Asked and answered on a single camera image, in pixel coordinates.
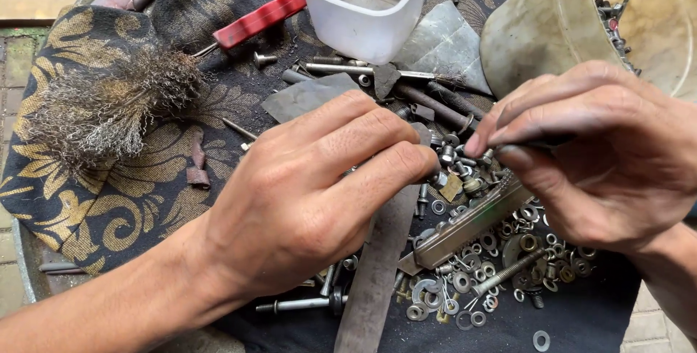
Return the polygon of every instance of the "hand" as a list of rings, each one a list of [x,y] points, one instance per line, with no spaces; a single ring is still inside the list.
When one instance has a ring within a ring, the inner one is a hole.
[[[498,160],[540,198],[548,222],[581,246],[631,253],[697,199],[697,107],[605,62],[527,81],[482,120],[465,152]],[[576,135],[550,155],[514,146]]]
[[[418,143],[406,121],[355,90],[263,133],[190,245],[201,248],[194,267],[211,270],[209,292],[275,295],[358,250],[371,215],[437,164]]]

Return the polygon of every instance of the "finger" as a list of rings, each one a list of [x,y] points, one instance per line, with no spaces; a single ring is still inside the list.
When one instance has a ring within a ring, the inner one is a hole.
[[[515,173],[521,183],[553,216],[549,224],[566,240],[585,243],[589,233],[588,221],[600,223],[606,219],[604,207],[594,198],[574,186],[559,164],[546,154],[529,147],[506,145],[497,151],[496,158]]]
[[[380,106],[363,91],[349,90],[315,110],[275,126],[262,136],[264,139],[282,137],[290,144],[310,143],[377,108]]]
[[[501,111],[503,111],[503,108],[506,107],[508,101],[517,99],[518,97],[523,96],[530,90],[534,90],[536,87],[539,87],[541,84],[549,82],[554,78],[556,78],[555,75],[544,74],[540,77],[527,80],[516,90],[512,91],[506,97],[501,99],[498,103],[494,104],[492,110],[489,111],[489,113],[486,114],[486,116],[482,119],[482,121],[477,126],[477,130],[475,131],[475,133],[465,144],[465,154],[469,157],[477,158],[486,151],[486,149],[488,148],[486,142],[489,139],[489,136],[492,135],[494,131],[496,131],[496,121],[498,121],[498,117],[499,115],[501,115]]]
[[[431,148],[402,141],[328,188],[323,197],[342,205],[342,215],[337,218],[352,216],[364,221],[402,188],[431,173],[437,161]]]
[[[654,88],[647,87],[647,84],[633,73],[607,62],[590,61],[573,67],[556,78],[554,82],[540,85],[530,93],[508,100],[505,107],[502,107],[496,128],[506,126],[532,107],[569,99],[605,85],[621,85],[649,100],[660,97]]]
[[[655,111],[652,103],[624,87],[603,86],[528,109],[492,134],[489,146],[521,144],[565,134],[600,135],[618,128],[653,132],[650,127],[657,117]]]
[[[353,119],[308,147],[317,162],[317,184],[331,186],[350,167],[401,141],[417,144],[420,137],[414,127],[387,108]]]

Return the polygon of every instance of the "red-handled tool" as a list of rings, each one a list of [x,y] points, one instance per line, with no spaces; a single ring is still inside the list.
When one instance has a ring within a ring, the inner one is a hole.
[[[307,6],[305,0],[273,0],[262,7],[243,16],[225,28],[213,33],[216,42],[200,52],[195,57],[202,57],[216,48],[229,50],[277,22],[283,21]]]

